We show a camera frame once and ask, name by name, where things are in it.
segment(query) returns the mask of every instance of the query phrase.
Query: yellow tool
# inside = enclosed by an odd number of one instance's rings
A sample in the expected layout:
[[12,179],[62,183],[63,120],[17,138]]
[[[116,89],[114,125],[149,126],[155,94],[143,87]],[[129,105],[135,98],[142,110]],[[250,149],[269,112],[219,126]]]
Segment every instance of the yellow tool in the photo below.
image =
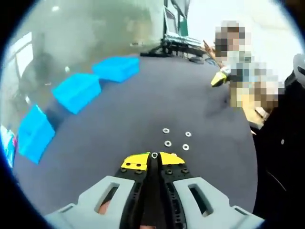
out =
[[147,160],[150,152],[144,154],[131,155],[125,158],[121,168],[147,170]]
[[219,72],[217,72],[214,78],[211,81],[212,87],[219,87],[222,84],[228,82],[230,80],[231,69],[229,68],[222,68]]

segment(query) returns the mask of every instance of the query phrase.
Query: person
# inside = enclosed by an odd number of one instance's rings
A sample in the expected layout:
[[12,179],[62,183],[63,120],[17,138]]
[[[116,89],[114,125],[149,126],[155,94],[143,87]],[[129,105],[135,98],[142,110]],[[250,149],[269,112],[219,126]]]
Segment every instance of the person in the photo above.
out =
[[243,106],[243,95],[254,96],[255,107],[270,111],[277,106],[278,80],[266,68],[265,63],[254,61],[251,51],[246,50],[245,28],[237,21],[223,21],[216,28],[215,49],[205,41],[204,49],[214,59],[221,71],[230,70],[231,106]]

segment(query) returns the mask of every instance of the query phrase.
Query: blue foam block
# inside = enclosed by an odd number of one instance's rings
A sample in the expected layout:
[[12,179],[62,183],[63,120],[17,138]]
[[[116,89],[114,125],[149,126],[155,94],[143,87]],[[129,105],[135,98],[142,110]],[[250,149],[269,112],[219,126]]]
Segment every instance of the blue foam block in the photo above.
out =
[[136,57],[111,57],[92,66],[100,79],[122,83],[140,71],[140,60]]
[[18,130],[19,153],[38,164],[43,151],[55,136],[47,116],[34,105],[21,121]]
[[52,90],[58,102],[75,115],[101,91],[99,77],[87,73],[74,74]]

